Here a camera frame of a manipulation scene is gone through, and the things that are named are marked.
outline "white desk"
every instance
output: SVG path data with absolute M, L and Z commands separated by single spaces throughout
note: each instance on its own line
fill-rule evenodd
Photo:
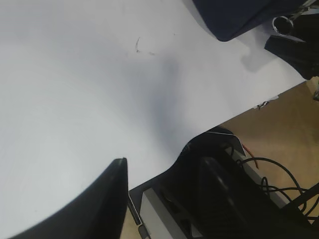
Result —
M 127 157 L 131 189 L 194 136 L 303 81 L 259 30 L 214 39 L 190 0 L 5 0 L 0 16 L 0 238 L 114 158 Z

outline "wire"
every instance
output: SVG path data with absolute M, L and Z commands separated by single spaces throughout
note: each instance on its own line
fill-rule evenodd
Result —
M 273 164 L 281 167 L 291 177 L 291 179 L 293 180 L 294 184 L 298 188 L 298 191 L 300 192 L 300 194 L 303 193 L 298 181 L 295 179 L 293 174 L 285 166 L 281 165 L 280 163 L 278 163 L 278 162 L 276 162 L 274 160 L 271 160 L 271 159 L 268 159 L 268 158 L 249 158 L 249 159 L 245 159 L 245 160 L 241 161 L 238 165 L 242 166 L 244 163 L 247 163 L 247 162 L 250 162 L 250 161 L 255 161 L 255 160 L 270 162 L 270 163 L 273 163 Z M 301 212 L 304 212 L 306 210 L 306 208 L 307 208 L 307 202 L 304 202 L 304 205 L 303 205 L 303 208 L 301 209 Z
M 317 200 L 315 201 L 314 205 L 309 209 L 307 213 L 305 213 L 305 216 L 308 216 L 316 208 L 318 203 L 319 203 L 319 196 L 317 197 Z
M 270 193 L 269 193 L 269 185 L 268 185 L 268 179 L 266 177 L 263 177 L 261 179 L 261 186 L 263 187 L 264 186 L 264 182 L 266 184 L 266 192 L 267 192 L 267 195 L 268 197 L 270 198 Z
M 246 152 L 252 157 L 252 158 L 254 158 L 255 156 L 252 154 L 252 152 L 245 146 L 245 145 L 243 145 L 243 144 L 241 144 L 242 146 L 243 146 L 243 148 L 244 148 L 244 150 L 246 150 Z M 256 165 L 256 168 L 258 168 L 259 169 L 259 165 L 258 165 L 258 162 L 255 160 L 255 165 Z

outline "wooden floor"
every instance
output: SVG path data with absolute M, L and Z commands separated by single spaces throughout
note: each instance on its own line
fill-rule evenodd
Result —
M 261 110 L 251 109 L 222 126 L 237 135 L 256 157 L 273 159 L 287 167 L 301 187 L 319 182 L 319 102 L 305 83 L 281 94 Z M 270 182 L 278 187 L 294 186 L 279 167 L 259 162 Z M 295 198 L 297 191 L 287 192 Z M 311 214 L 317 216 L 319 207 Z M 131 215 L 126 218 L 122 239 L 140 239 Z

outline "black cable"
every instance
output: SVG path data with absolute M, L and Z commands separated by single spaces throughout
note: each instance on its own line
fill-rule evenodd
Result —
M 269 190 L 269 193 L 272 193 L 272 192 L 280 192 L 282 195 L 284 195 L 289 202 L 292 201 L 292 199 L 287 195 L 287 193 L 285 193 L 285 190 L 284 189 L 281 189 L 281 188 L 277 188 L 275 186 L 268 186 L 269 188 L 274 188 L 274 189 L 270 189 Z
M 308 220 L 312 220 L 312 221 L 315 221 L 318 219 L 318 217 L 307 217 Z
M 289 187 L 289 188 L 277 188 L 276 186 L 269 185 L 270 188 L 275 188 L 275 189 L 270 189 L 269 192 L 278 192 L 278 191 L 289 191 L 289 190 L 302 190 L 303 192 L 308 191 L 306 188 L 296 188 L 296 187 Z
M 303 194 L 303 191 L 302 191 L 298 181 L 293 176 L 293 174 L 285 166 L 281 165 L 280 163 L 278 163 L 278 162 L 276 162 L 274 160 L 271 160 L 271 159 L 268 159 L 268 158 L 249 158 L 249 159 L 245 159 L 245 160 L 241 161 L 238 165 L 242 166 L 244 163 L 247 163 L 247 162 L 250 162 L 250 161 L 254 161 L 254 160 L 270 162 L 270 163 L 273 163 L 273 164 L 281 167 L 291 177 L 291 179 L 293 180 L 294 184 L 298 188 L 298 191 L 300 192 L 300 194 Z M 304 205 L 303 205 L 303 208 L 301 209 L 301 212 L 304 212 L 306 210 L 306 208 L 307 208 L 307 202 L 304 202 Z
M 307 213 L 305 213 L 305 216 L 308 216 L 316 208 L 318 203 L 319 203 L 319 196 L 317 197 L 317 200 L 315 201 L 314 205 L 309 209 Z
M 261 186 L 263 187 L 264 186 L 264 182 L 265 182 L 265 184 L 266 184 L 266 192 L 267 192 L 267 195 L 268 195 L 268 197 L 270 198 L 270 193 L 269 193 L 269 184 L 268 184 L 268 179 L 266 178 L 266 177 L 263 177 L 262 179 L 261 179 Z

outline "dark blue fabric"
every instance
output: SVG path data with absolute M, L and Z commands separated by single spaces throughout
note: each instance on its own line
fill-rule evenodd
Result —
M 306 0 L 193 0 L 208 29 L 229 41 L 276 16 L 288 15 Z

